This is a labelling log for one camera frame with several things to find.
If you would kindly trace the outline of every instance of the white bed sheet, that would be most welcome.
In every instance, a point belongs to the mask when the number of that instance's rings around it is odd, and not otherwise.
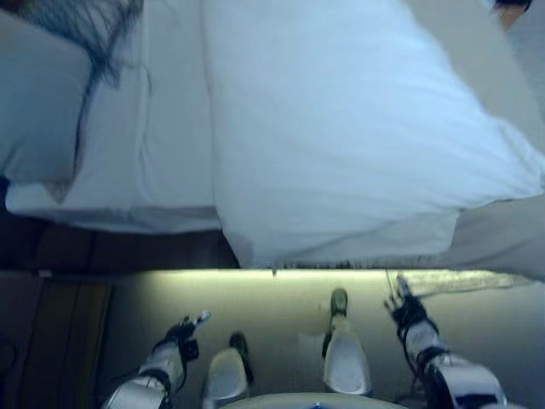
[[[64,200],[12,184],[9,211],[132,233],[217,229],[198,0],[144,2],[117,46],[120,82],[95,90],[81,169]]]
[[[480,4],[474,0],[407,3],[449,50],[455,69],[487,108],[516,124],[545,153],[545,126],[538,105],[499,27],[487,19]],[[65,201],[56,203],[42,185],[14,184],[6,202],[10,211],[124,232],[219,227],[212,193],[209,108],[206,93],[199,94],[206,84],[200,30],[195,30],[198,0],[148,0],[145,5],[141,25],[119,47],[130,62],[119,89],[102,84],[94,97],[83,166]],[[187,114],[177,106],[187,109]],[[175,137],[177,131],[184,137]],[[354,238],[349,245],[361,246],[364,241],[363,236]],[[361,267],[489,268],[542,279],[543,249],[545,197],[541,196],[464,213],[451,248],[439,257],[355,262]]]

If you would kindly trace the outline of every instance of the white pillowcase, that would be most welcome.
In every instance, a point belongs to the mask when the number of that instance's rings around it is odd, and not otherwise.
[[[72,178],[87,53],[0,11],[0,176]]]
[[[543,192],[545,158],[400,1],[205,0],[203,14],[215,201],[243,266]]]

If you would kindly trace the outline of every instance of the floor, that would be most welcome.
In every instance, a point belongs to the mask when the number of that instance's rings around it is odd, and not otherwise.
[[[189,366],[175,407],[197,408],[210,360],[233,331],[250,344],[256,382],[253,395],[323,391],[321,343],[330,293],[350,297],[349,319],[368,354],[375,397],[405,392],[410,373],[382,300],[389,286],[381,272],[153,273],[120,281],[113,293],[103,343],[98,395],[136,368],[153,344],[181,316],[208,309],[198,330],[201,357]],[[427,297],[425,306],[444,340],[457,353],[488,366],[508,398],[545,407],[545,285]]]
[[[534,0],[528,13],[511,27],[509,42],[534,89],[545,117],[545,0]]]

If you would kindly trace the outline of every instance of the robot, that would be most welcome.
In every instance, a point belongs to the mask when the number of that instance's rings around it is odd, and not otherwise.
[[[397,336],[416,381],[423,386],[426,408],[492,409],[516,408],[507,403],[494,374],[481,365],[452,354],[439,337],[439,329],[426,309],[414,297],[403,277],[397,279],[397,295],[385,306],[397,326]],[[348,297],[343,289],[331,296],[330,328],[326,333],[324,384],[329,393],[284,394],[250,398],[251,371],[248,344],[242,333],[235,333],[229,349],[212,360],[204,385],[203,409],[257,408],[398,408],[394,403],[370,398],[369,364],[362,343],[347,318]],[[104,404],[106,409],[165,409],[184,385],[187,364],[198,358],[194,332],[208,318],[205,311],[195,320],[188,317],[174,325],[153,348],[138,375],[123,383]]]

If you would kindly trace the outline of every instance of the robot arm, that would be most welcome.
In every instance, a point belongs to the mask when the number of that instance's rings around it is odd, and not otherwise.
[[[421,380],[427,407],[479,409],[506,406],[507,399],[494,374],[481,365],[452,354],[439,337],[437,326],[398,277],[399,305],[394,297],[387,305],[398,325],[398,337],[415,377]]]
[[[192,335],[210,317],[204,311],[197,319],[186,317],[159,341],[138,371],[122,384],[103,406],[105,409],[170,408],[170,398],[186,381],[187,362],[198,358],[198,344]]]

